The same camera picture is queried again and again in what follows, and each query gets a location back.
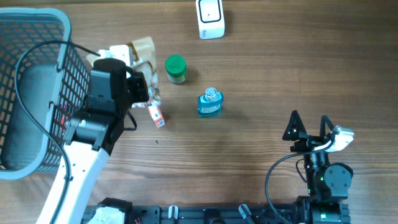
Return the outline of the red white small packet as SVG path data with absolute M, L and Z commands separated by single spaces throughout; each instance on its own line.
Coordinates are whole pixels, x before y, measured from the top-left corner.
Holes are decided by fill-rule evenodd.
M 160 128 L 165 124 L 165 119 L 158 106 L 149 106 L 149 114 L 154 121 L 155 125 Z

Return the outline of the green lid jar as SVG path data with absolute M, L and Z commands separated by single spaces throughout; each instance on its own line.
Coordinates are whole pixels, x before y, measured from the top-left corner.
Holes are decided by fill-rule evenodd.
M 183 83 L 187 78 L 187 64 L 181 55 L 171 55 L 165 61 L 165 70 L 170 82 Z

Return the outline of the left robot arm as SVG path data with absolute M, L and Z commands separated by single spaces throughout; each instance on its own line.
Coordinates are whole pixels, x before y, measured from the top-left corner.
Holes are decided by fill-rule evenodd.
M 90 91 L 68 121 L 65 155 L 38 223 L 80 223 L 95 182 L 126 130 L 125 117 L 134 103 L 149 99 L 144 73 L 122 60 L 98 59 L 90 76 Z

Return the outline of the blue Listerine mouthwash bottle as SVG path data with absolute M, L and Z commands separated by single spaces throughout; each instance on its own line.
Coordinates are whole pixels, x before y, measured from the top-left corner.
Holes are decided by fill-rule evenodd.
M 221 112 L 224 101 L 223 93 L 215 87 L 209 87 L 198 97 L 198 115 L 201 117 L 214 116 Z

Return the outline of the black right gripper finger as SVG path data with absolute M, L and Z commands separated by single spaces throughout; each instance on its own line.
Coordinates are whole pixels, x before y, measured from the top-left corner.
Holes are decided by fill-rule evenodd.
M 321 123 L 320 123 L 320 137 L 326 136 L 326 127 L 328 127 L 330 131 L 332 131 L 335 126 L 330 121 L 327 115 L 323 115 L 321 117 Z
M 293 110 L 290 115 L 289 123 L 282 136 L 284 141 L 297 141 L 299 139 L 306 139 L 307 131 L 302 123 L 301 117 L 297 110 Z

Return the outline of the brown Pantree snack pouch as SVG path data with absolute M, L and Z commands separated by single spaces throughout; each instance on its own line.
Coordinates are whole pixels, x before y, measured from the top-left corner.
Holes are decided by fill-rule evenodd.
M 133 108 L 145 108 L 148 106 L 160 106 L 160 90 L 159 78 L 157 74 L 155 46 L 151 37 L 144 37 L 133 40 L 128 45 L 132 48 L 133 63 L 130 66 L 135 72 L 142 72 L 145 76 L 149 100 L 145 103 L 133 103 Z M 89 54 L 86 56 L 87 61 L 93 66 L 94 61 L 100 59 L 100 56 Z

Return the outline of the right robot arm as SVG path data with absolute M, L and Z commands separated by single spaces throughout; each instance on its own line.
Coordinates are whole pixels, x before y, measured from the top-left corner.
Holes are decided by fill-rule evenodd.
M 320 134 L 309 135 L 298 111 L 294 110 L 282 139 L 294 142 L 291 152 L 303 154 L 308 189 L 307 196 L 297 197 L 290 220 L 293 223 L 350 223 L 349 208 L 343 201 L 348 198 L 354 172 L 344 163 L 331 163 L 328 156 L 348 146 L 354 132 L 333 125 L 324 115 Z

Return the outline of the black red hex wrench pack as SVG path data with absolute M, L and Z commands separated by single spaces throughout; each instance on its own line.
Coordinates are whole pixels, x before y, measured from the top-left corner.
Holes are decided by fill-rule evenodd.
M 57 105 L 55 107 L 52 134 L 60 144 L 63 142 L 63 136 L 66 132 L 67 123 L 73 113 L 73 110 L 74 107 L 67 103 L 62 103 L 61 105 Z

